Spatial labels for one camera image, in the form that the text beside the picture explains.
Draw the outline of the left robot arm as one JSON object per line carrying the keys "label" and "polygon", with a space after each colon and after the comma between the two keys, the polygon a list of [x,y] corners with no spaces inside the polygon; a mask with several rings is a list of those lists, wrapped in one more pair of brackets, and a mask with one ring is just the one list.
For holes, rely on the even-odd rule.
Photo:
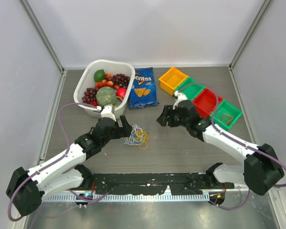
{"label": "left robot arm", "polygon": [[103,117],[89,132],[79,136],[67,149],[50,160],[25,170],[14,170],[6,195],[10,198],[8,216],[11,221],[11,207],[14,206],[20,217],[33,213],[44,199],[58,192],[79,187],[88,190],[92,175],[82,163],[101,152],[112,139],[129,137],[132,126],[126,117],[120,117],[122,126],[116,120]]}

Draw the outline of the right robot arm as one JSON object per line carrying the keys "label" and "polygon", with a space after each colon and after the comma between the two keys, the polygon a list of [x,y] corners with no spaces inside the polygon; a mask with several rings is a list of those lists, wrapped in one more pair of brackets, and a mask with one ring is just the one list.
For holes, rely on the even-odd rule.
{"label": "right robot arm", "polygon": [[218,147],[242,164],[240,167],[225,164],[216,166],[205,177],[210,188],[229,182],[246,185],[262,196],[284,177],[282,166],[270,145],[249,143],[223,130],[219,125],[213,125],[210,119],[199,116],[196,107],[189,100],[165,105],[157,122],[161,126],[183,126],[192,137]]}

